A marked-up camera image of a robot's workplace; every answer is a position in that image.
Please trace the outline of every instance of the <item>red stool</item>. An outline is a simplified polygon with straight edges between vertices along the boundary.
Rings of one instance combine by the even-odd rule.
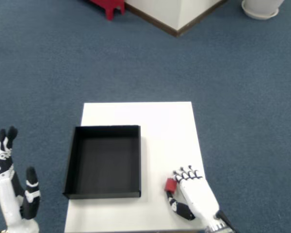
[[[108,20],[113,19],[113,11],[116,7],[121,8],[122,15],[125,12],[124,0],[90,0],[93,3],[96,3],[98,6],[101,6],[106,10],[106,17]]]

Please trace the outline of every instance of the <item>black tray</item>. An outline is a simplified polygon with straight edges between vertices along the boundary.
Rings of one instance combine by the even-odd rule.
[[[141,196],[140,126],[76,127],[64,195],[69,199]]]

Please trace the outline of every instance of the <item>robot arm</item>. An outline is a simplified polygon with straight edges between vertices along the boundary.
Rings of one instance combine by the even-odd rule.
[[[177,202],[172,195],[177,184],[187,205]],[[220,210],[207,180],[192,166],[174,171],[172,179],[167,180],[165,191],[172,210],[187,220],[200,218],[206,226],[205,233],[236,233]]]
[[[13,126],[6,134],[0,131],[0,206],[9,233],[38,233],[38,224],[33,219],[36,216],[40,191],[33,167],[27,169],[26,190],[19,182],[14,171],[11,157],[13,140],[17,129]]]

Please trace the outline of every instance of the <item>white tabletop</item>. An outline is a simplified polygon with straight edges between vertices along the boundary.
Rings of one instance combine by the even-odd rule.
[[[172,212],[163,189],[180,166],[203,171],[191,102],[85,103],[81,125],[141,126],[141,197],[69,200],[65,233],[202,229]]]

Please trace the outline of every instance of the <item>blue carpet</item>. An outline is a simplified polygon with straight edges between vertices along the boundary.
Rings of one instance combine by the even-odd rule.
[[[63,232],[72,130],[84,102],[193,102],[207,178],[242,233],[291,232],[291,0],[268,21],[230,0],[174,38],[82,0],[0,0],[0,128],[34,165],[42,233]],[[0,212],[0,230],[4,221]]]

